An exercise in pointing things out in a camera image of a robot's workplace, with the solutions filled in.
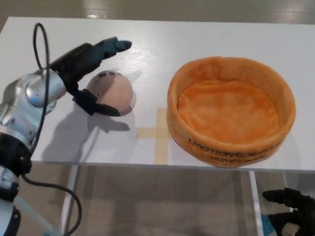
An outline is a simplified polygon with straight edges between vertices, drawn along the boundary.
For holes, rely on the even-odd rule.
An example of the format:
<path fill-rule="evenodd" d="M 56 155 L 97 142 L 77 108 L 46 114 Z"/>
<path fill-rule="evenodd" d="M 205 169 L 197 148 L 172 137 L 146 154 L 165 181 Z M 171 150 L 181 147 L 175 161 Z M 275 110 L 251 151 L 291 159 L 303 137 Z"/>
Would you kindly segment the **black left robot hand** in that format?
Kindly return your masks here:
<path fill-rule="evenodd" d="M 110 105 L 98 104 L 97 97 L 87 89 L 79 90 L 78 82 L 87 74 L 96 70 L 103 60 L 119 52 L 130 49 L 132 42 L 112 37 L 95 45 L 84 43 L 67 52 L 50 64 L 50 69 L 57 72 L 66 91 L 73 96 L 73 101 L 87 114 L 95 113 L 119 117 L 119 111 Z"/>

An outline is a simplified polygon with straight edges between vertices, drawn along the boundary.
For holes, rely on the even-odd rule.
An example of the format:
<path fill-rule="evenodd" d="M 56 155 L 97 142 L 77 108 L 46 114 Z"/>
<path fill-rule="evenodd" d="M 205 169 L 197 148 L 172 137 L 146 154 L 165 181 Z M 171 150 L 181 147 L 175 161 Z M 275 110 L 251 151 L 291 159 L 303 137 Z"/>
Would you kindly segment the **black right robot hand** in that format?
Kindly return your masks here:
<path fill-rule="evenodd" d="M 263 227 L 265 236 L 313 236 L 315 234 L 315 200 L 291 188 L 268 190 L 264 199 L 284 204 L 292 211 L 267 214 Z"/>

